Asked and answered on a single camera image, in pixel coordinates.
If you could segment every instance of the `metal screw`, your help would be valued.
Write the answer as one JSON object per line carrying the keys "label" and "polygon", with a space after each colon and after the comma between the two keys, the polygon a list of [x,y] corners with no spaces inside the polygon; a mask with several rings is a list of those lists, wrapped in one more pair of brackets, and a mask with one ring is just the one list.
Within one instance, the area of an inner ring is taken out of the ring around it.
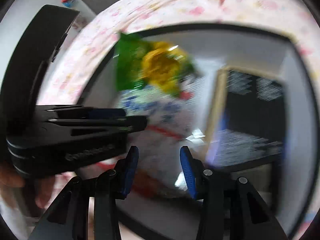
{"label": "metal screw", "polygon": [[108,170],[107,173],[109,174],[109,176],[113,176],[113,175],[115,175],[117,172],[116,172],[116,170],[112,169],[112,170]]}
{"label": "metal screw", "polygon": [[246,184],[248,182],[248,180],[245,177],[240,177],[239,182],[242,184]]}
{"label": "metal screw", "polygon": [[212,175],[212,171],[211,170],[204,170],[203,174],[206,176],[211,176]]}

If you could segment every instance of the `finger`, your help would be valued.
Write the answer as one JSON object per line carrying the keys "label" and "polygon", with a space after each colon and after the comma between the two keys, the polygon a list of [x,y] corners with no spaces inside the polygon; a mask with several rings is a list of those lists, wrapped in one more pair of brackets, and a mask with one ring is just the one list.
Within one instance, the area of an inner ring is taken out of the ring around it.
{"label": "finger", "polygon": [[7,163],[0,164],[0,183],[9,187],[23,187],[24,179]]}
{"label": "finger", "polygon": [[36,205],[39,208],[45,208],[45,205],[51,198],[53,186],[55,182],[55,177],[48,177],[39,180],[39,190],[38,195],[36,196]]}

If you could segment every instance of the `white wall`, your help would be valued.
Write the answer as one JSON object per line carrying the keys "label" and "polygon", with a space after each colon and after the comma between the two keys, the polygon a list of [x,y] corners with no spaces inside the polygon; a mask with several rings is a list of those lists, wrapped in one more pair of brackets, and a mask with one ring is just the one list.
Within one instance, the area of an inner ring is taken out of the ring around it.
{"label": "white wall", "polygon": [[[60,0],[15,0],[0,22],[0,84],[4,72],[24,30],[45,4],[63,6]],[[81,0],[76,0],[74,9],[91,21],[96,15]]]}

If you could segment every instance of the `human hand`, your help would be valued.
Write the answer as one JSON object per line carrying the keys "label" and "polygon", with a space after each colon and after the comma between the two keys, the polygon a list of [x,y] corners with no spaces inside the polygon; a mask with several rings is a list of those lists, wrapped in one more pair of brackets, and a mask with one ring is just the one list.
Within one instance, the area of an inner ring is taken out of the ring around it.
{"label": "human hand", "polygon": [[[55,177],[39,179],[36,182],[37,195],[35,202],[39,208],[44,208],[51,198]],[[24,179],[12,166],[7,163],[0,164],[0,195],[10,207],[15,207],[15,203],[12,198],[12,192],[8,188],[20,188],[24,185]]]}

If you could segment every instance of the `pink floral fabric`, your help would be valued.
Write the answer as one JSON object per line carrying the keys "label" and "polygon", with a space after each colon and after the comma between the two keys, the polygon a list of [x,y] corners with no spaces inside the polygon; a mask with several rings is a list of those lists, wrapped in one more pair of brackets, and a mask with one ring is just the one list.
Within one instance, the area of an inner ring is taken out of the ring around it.
{"label": "pink floral fabric", "polygon": [[[74,104],[118,32],[164,25],[223,22],[281,33],[297,46],[318,93],[320,29],[297,0],[121,0],[101,12],[74,40],[59,62],[39,105]],[[309,214],[320,207],[320,185]]]}

